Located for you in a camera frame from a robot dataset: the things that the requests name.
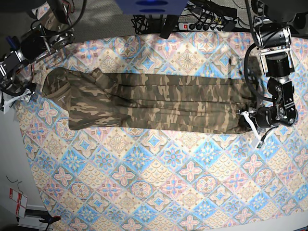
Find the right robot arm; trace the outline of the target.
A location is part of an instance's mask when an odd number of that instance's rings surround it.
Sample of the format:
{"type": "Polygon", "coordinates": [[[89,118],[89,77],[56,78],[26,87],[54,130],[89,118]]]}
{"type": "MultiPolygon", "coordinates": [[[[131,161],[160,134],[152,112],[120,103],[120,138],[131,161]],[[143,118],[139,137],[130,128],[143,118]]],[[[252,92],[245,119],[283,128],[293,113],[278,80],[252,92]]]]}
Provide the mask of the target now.
{"type": "Polygon", "coordinates": [[[31,80],[19,80],[17,74],[62,49],[74,39],[70,15],[75,12],[72,0],[2,0],[2,13],[27,13],[34,21],[21,38],[6,37],[10,53],[0,58],[0,93],[22,97],[36,87],[31,80]]]}

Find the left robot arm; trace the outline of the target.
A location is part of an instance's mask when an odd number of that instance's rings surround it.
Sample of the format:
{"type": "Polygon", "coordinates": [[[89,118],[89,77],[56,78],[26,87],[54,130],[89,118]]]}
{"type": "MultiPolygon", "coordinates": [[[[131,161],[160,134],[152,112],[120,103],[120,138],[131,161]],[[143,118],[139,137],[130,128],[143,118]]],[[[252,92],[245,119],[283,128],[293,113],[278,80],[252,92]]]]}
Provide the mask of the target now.
{"type": "Polygon", "coordinates": [[[244,78],[257,98],[273,104],[241,112],[251,130],[258,135],[267,128],[293,126],[298,120],[294,87],[289,78],[295,71],[289,23],[294,21],[299,11],[295,5],[287,6],[281,0],[247,0],[245,6],[254,43],[244,57],[244,78]],[[248,60],[254,48],[259,50],[263,72],[268,77],[270,98],[261,94],[249,80],[248,60]]]}

